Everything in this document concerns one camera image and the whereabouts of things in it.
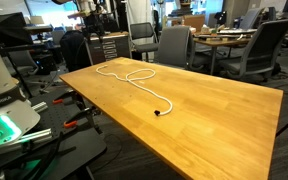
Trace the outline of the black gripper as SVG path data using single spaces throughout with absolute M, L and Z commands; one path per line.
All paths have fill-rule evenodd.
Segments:
M 98 15 L 89 15 L 84 18 L 85 31 L 88 33 L 103 33 L 103 26 Z

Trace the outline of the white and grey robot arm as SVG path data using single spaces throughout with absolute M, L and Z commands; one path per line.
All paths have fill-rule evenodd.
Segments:
M 18 143 L 40 121 L 38 110 L 13 81 L 0 51 L 0 153 Z

